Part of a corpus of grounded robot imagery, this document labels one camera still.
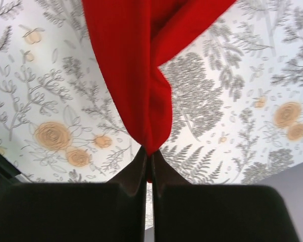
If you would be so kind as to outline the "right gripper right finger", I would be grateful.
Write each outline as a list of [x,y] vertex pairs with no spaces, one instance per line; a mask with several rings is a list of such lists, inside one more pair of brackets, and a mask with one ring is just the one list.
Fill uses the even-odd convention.
[[299,241],[284,200],[269,186],[193,185],[150,158],[155,241]]

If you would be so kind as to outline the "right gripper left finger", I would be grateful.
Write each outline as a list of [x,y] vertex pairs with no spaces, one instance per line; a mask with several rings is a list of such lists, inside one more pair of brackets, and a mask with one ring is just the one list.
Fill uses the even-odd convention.
[[0,241],[143,241],[147,155],[105,183],[17,183],[0,198]]

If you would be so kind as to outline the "red t shirt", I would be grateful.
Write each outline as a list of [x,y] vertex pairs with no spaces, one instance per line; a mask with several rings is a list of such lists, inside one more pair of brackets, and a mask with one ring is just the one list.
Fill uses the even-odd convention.
[[129,135],[147,155],[168,139],[175,108],[159,66],[208,29],[233,1],[83,1],[91,45]]

